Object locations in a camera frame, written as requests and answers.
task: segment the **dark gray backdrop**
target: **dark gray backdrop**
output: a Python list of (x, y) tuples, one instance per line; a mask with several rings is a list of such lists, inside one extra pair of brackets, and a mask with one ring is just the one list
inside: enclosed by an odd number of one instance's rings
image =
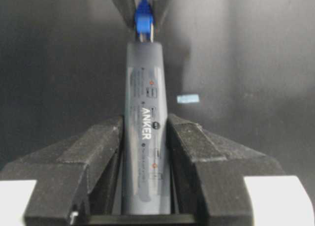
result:
[[(315, 0), (174, 0), (157, 35), (169, 111), (276, 157), (313, 201), (314, 35)], [(110, 0), (0, 0), (0, 163), (122, 114), (132, 39)]]

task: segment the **blue connector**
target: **blue connector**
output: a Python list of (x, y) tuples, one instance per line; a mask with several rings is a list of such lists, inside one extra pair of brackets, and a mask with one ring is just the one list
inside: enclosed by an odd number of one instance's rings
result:
[(137, 34), (145, 34), (148, 38), (153, 25), (153, 13), (148, 0), (141, 0), (134, 15)]

